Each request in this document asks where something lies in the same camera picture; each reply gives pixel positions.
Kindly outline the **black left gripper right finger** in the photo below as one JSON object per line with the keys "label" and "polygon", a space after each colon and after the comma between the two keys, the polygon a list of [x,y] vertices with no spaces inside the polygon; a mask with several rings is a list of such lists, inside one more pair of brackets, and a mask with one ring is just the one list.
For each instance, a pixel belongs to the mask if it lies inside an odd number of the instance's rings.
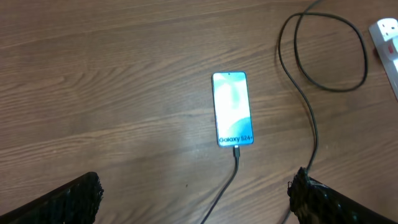
{"label": "black left gripper right finger", "polygon": [[301,167],[289,183],[289,209],[300,224],[395,224],[325,184]]}

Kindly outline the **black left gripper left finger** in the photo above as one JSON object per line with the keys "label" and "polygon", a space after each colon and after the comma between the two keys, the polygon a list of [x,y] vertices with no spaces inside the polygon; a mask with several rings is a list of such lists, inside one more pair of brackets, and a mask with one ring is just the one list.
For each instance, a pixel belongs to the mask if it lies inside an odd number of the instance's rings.
{"label": "black left gripper left finger", "polygon": [[1,215],[1,223],[87,223],[95,222],[103,198],[96,172],[84,175]]}

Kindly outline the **black Samsung Galaxy smartphone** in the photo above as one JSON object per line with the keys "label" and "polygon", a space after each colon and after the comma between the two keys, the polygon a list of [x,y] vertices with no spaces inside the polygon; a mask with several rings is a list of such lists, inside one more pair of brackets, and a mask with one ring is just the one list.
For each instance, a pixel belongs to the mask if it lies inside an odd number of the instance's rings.
{"label": "black Samsung Galaxy smartphone", "polygon": [[246,73],[218,72],[211,79],[218,145],[230,147],[253,144]]}

